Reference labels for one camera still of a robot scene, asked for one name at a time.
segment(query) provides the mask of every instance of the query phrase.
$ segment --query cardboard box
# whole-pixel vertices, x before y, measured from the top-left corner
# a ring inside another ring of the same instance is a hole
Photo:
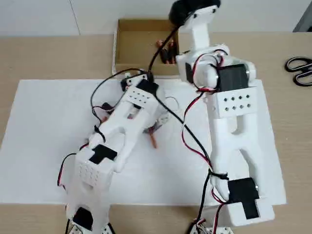
[[[148,70],[157,51],[156,41],[165,40],[173,28],[166,19],[120,19],[115,33],[113,73],[127,68]],[[174,40],[179,47],[178,34]],[[178,67],[176,64],[163,64],[158,56],[153,73],[155,76],[174,76],[178,75]]]

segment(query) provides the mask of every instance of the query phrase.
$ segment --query table surface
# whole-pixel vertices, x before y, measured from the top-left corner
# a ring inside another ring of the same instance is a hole
[[[214,33],[235,57],[256,64],[271,113],[288,204],[274,208],[274,221],[235,228],[235,234],[309,233],[312,209],[311,88],[293,84],[283,69],[291,56],[312,57],[311,33]],[[0,138],[20,79],[96,79],[111,74],[112,35],[0,38]],[[184,233],[197,207],[113,205],[117,234]],[[63,233],[62,205],[0,205],[0,233]]]

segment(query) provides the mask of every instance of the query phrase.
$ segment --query scissors handle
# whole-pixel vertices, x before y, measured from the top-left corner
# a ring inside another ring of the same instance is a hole
[[[300,80],[299,80],[300,78],[307,77],[307,76],[312,76],[312,70],[306,70],[305,72],[294,76],[292,80],[298,86],[302,86],[302,87],[312,86],[312,81],[311,82],[300,82]]]
[[[291,63],[295,61],[305,62],[304,65],[291,67]],[[288,72],[304,71],[312,68],[312,59],[307,57],[293,57],[285,63],[285,70]]]

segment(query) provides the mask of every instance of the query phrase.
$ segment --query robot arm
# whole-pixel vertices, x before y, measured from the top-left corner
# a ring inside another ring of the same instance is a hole
[[[139,135],[164,112],[154,96],[157,93],[164,100],[163,90],[143,76],[131,80],[132,85],[109,119],[76,155],[66,206],[67,218],[75,225],[72,232],[102,234],[110,228],[109,188],[113,174],[122,171]],[[121,149],[117,149],[116,141],[124,142]]]
[[[191,48],[176,60],[182,81],[215,91],[206,95],[214,173],[227,174],[230,158],[237,151],[248,164],[249,177],[231,179],[230,175],[230,181],[217,176],[210,179],[212,187],[227,201],[218,215],[220,226],[243,226],[272,220],[274,211],[266,191],[267,173],[258,137],[256,69],[253,63],[232,57],[226,45],[210,45],[207,25],[216,10],[216,5],[208,6],[186,19],[181,28],[191,33]],[[230,130],[233,122],[236,128]],[[217,206],[209,207],[204,209],[202,218],[213,225],[219,212]]]

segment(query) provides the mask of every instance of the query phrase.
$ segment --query black wire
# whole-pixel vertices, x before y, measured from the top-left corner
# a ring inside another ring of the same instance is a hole
[[[166,46],[166,44],[168,43],[168,41],[173,37],[173,35],[179,30],[180,26],[174,28],[172,30],[172,32],[169,34],[169,36],[164,40],[163,44],[161,47],[158,48],[158,50],[156,51],[156,53],[154,54],[151,62],[150,62],[150,65],[148,67],[148,73],[149,74],[152,74],[152,68],[153,68],[153,64],[155,62],[155,59],[157,58],[157,56],[159,55],[159,53],[161,52],[161,50]]]
[[[60,168],[59,168],[59,172],[58,172],[58,180],[57,180],[57,185],[58,185],[58,186],[59,186],[60,176],[61,176],[61,173],[62,173],[62,169],[63,169],[65,160],[66,160],[69,156],[75,155],[75,154],[76,154],[76,153],[71,153],[71,154],[67,155],[67,156],[63,159],[62,164],[61,164],[61,166],[60,166]]]
[[[142,75],[143,73],[146,73],[146,72],[144,72],[142,69],[138,69],[138,68],[128,68],[128,69],[119,71],[119,72],[117,72],[117,73],[111,75],[110,77],[106,78],[105,80],[103,80],[103,81],[95,88],[95,90],[94,90],[93,93],[91,94],[91,97],[90,97],[91,108],[93,108],[93,96],[94,96],[94,94],[96,93],[96,91],[99,89],[99,87],[100,87],[102,84],[104,84],[106,81],[108,81],[109,79],[112,79],[112,78],[114,78],[115,76],[117,76],[117,75],[119,75],[119,74],[121,74],[121,73],[124,73],[124,72],[128,72],[128,71],[139,71],[139,72],[141,72],[141,74],[139,74],[139,75]]]
[[[165,108],[170,114],[172,114],[177,120],[179,120],[179,122],[181,124],[184,124],[184,121],[177,116],[168,106],[166,106],[158,97],[156,94],[154,94],[154,97],[156,98],[156,100],[163,106],[163,108]],[[201,150],[203,151],[205,157],[207,158],[208,162],[211,164],[210,162],[210,158],[208,156],[207,151],[205,150],[204,146],[200,143],[200,141],[197,139],[197,137],[194,135],[194,133],[190,130],[190,128],[185,124],[184,128],[189,132],[189,134],[191,135],[191,137],[194,139],[194,141],[197,143],[197,145],[201,148]]]
[[[200,202],[200,207],[199,207],[196,223],[200,220],[201,213],[203,212],[203,208],[204,208],[204,204],[205,204],[205,197],[206,197],[206,190],[207,190],[209,178],[210,178],[210,173],[208,173],[206,180],[205,180],[205,183],[204,183],[203,193],[201,195],[201,202]]]
[[[70,219],[67,220],[66,229],[65,229],[65,234],[68,234],[69,222],[70,222]]]
[[[131,77],[127,77],[126,79],[131,79],[131,78],[134,78],[134,77],[138,77],[138,76],[141,76],[142,74],[147,74],[147,72],[141,70],[141,69],[138,69],[138,68],[128,68],[128,69],[125,69],[125,70],[122,70],[122,71],[119,71],[113,75],[111,75],[110,77],[106,78],[105,80],[103,80],[96,88],[95,90],[92,92],[91,94],[91,97],[90,97],[90,104],[91,104],[91,109],[92,109],[92,114],[99,120],[100,124],[101,124],[101,119],[98,117],[96,111],[94,110],[94,105],[93,105],[93,97],[95,95],[95,93],[97,92],[97,90],[99,89],[99,87],[104,84],[106,81],[108,81],[109,79],[112,79],[114,78],[115,76],[121,74],[121,73],[124,73],[124,72],[128,72],[128,71],[139,71],[140,74],[136,74],[134,76],[131,76]]]

